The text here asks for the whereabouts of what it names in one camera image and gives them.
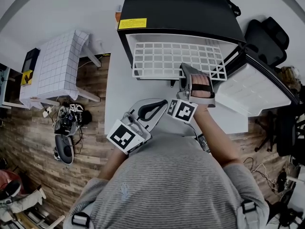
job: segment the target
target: yellow sticker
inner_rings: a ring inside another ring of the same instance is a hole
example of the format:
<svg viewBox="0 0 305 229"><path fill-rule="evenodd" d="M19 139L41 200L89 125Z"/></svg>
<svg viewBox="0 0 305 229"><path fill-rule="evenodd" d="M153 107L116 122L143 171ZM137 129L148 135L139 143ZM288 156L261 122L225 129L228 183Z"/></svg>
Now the yellow sticker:
<svg viewBox="0 0 305 229"><path fill-rule="evenodd" d="M146 28L146 21L147 18L121 20L119 25L119 30L130 29L130 28Z"/></svg>

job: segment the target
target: white wire rack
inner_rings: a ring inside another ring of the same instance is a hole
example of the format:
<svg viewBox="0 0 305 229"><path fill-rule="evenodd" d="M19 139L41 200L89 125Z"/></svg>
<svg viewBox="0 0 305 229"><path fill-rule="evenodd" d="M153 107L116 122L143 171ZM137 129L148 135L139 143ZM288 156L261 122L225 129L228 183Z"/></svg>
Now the white wire rack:
<svg viewBox="0 0 305 229"><path fill-rule="evenodd" d="M219 45L186 43L137 42L133 54L132 76L140 79L178 80L184 78L182 62L212 80L226 81L224 60Z"/></svg>

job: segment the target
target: black and yellow box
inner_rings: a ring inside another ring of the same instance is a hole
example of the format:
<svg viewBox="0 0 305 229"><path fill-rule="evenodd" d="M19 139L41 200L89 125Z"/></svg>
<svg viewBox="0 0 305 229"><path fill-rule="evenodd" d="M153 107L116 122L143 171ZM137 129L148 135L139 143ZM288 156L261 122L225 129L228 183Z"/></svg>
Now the black and yellow box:
<svg viewBox="0 0 305 229"><path fill-rule="evenodd" d="M21 86L31 85L34 71L28 70L22 74Z"/></svg>

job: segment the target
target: wooden floor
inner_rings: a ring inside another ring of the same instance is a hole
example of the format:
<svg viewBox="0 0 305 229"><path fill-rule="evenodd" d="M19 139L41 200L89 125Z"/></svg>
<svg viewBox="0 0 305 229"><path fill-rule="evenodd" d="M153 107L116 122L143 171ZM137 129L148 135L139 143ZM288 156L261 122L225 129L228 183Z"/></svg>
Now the wooden floor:
<svg viewBox="0 0 305 229"><path fill-rule="evenodd" d="M25 186L35 189L42 184L47 195L45 207L54 218L69 211L86 182L98 175L113 149L104 135L109 57L101 60L101 68L89 63L78 71L78 87L101 97L101 102L96 103L81 97L77 100L90 111L92 122L83 128L83 148L81 154L75 156L72 165L67 166L54 159L55 140L52 121L50 118L43 118L42 110L12 108L7 111L7 118L2 119L4 125L0 128L0 157L6 158L11 168L18 166L19 171L26 172L30 181ZM254 124L254 119L249 120L248 133L230 135L230 138L240 146L243 159L254 158L253 170L260 163L264 163L270 179L273 180L277 178L283 167L287 167L288 158L279 157L276 147L272 153L268 153L266 148L255 153L254 148L264 137L261 128ZM78 144L75 152L78 153L80 148L81 144ZM248 159L246 166L251 168L251 164L252 161ZM265 173L263 167L260 167L259 171ZM270 189L267 181L259 173L254 173L254 177L265 199L271 203L279 200L279 195Z"/></svg>

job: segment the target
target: chair backrest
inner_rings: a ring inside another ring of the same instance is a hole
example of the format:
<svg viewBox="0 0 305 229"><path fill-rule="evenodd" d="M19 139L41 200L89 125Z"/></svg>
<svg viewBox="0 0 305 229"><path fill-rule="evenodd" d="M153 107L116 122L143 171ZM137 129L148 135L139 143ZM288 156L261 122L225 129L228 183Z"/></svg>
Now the chair backrest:
<svg viewBox="0 0 305 229"><path fill-rule="evenodd" d="M245 39L247 42L245 47L256 53L259 60L270 67L278 66L287 58L285 50L273 40L257 20L250 21Z"/></svg>
<svg viewBox="0 0 305 229"><path fill-rule="evenodd" d="M262 22L264 30L269 34L269 36L284 50L288 48L289 36L283 30L283 28L272 18Z"/></svg>

